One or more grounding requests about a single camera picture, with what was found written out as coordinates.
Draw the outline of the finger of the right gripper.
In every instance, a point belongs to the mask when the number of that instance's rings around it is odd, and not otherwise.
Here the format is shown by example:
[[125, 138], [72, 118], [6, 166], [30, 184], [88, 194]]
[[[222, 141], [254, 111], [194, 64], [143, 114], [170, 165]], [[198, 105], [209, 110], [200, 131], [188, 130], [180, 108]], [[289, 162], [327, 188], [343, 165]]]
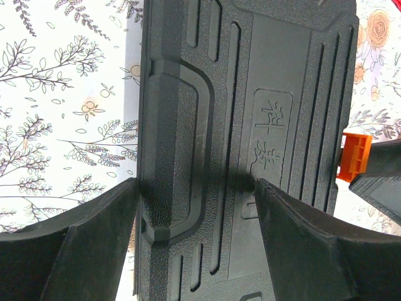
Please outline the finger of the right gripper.
[[374, 143], [367, 170], [358, 174], [349, 190], [400, 224], [400, 140]]

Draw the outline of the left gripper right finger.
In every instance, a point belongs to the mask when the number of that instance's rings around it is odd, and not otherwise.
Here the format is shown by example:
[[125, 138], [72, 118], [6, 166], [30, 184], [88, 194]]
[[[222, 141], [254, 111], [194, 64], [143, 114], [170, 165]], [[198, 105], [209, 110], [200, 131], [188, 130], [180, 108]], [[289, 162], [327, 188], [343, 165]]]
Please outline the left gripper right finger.
[[276, 300], [400, 300], [400, 237], [337, 219], [255, 183]]

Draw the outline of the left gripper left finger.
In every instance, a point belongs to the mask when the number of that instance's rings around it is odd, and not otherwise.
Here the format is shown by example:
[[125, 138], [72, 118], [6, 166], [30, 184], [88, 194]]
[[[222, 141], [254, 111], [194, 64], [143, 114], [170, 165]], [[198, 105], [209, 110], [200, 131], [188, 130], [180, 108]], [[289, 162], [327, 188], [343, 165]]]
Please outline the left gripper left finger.
[[1, 300], [115, 300], [137, 212], [129, 178], [95, 199], [1, 233]]

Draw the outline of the black plastic tool case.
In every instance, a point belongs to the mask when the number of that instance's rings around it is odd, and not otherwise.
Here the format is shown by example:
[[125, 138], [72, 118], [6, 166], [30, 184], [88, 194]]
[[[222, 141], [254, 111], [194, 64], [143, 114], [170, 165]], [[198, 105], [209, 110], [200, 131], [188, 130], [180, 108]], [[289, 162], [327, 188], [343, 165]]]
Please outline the black plastic tool case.
[[274, 300], [254, 182], [333, 214], [355, 1], [145, 1], [135, 293]]

